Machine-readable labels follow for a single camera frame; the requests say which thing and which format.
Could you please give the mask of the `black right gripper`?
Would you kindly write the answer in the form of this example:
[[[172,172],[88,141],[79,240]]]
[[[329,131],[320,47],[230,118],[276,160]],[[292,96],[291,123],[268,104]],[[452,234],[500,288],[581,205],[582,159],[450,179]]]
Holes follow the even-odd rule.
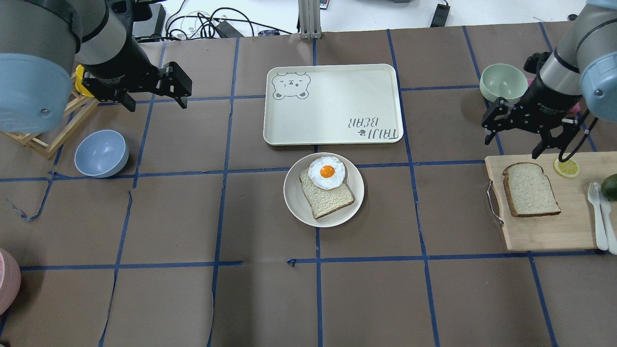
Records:
[[[485,130],[484,144],[489,145],[498,132],[520,129],[541,136],[532,151],[532,159],[537,158],[555,143],[570,143],[580,125],[569,112],[582,99],[581,95],[556,92],[546,85],[546,101],[511,103],[499,97],[483,116],[481,125]]]

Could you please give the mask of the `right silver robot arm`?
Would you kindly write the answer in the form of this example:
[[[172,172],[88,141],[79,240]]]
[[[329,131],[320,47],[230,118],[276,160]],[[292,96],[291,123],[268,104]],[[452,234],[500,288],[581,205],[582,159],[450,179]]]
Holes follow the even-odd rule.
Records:
[[[485,145],[502,131],[520,129],[540,136],[531,156],[549,148],[559,161],[589,114],[616,121],[617,5],[589,0],[567,33],[549,53],[534,53],[524,69],[531,83],[516,103],[498,97],[484,113]]]

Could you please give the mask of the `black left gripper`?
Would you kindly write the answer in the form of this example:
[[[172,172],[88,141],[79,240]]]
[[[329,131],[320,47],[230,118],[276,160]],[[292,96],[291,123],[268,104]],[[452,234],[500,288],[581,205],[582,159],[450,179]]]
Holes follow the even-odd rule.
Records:
[[[125,73],[114,79],[98,78],[85,70],[83,85],[99,101],[114,102],[135,112],[136,101],[130,97],[131,93],[171,97],[181,108],[187,108],[193,82],[178,63],[168,62],[163,68],[149,66],[145,72]]]

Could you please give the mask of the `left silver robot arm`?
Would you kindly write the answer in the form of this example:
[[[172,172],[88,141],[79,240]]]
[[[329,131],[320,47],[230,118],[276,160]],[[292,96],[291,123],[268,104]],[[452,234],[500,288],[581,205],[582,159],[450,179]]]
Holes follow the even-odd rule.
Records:
[[[73,64],[95,99],[134,111],[132,93],[187,108],[192,80],[176,62],[158,68],[133,37],[148,0],[3,0],[0,3],[0,128],[44,133],[63,119]]]

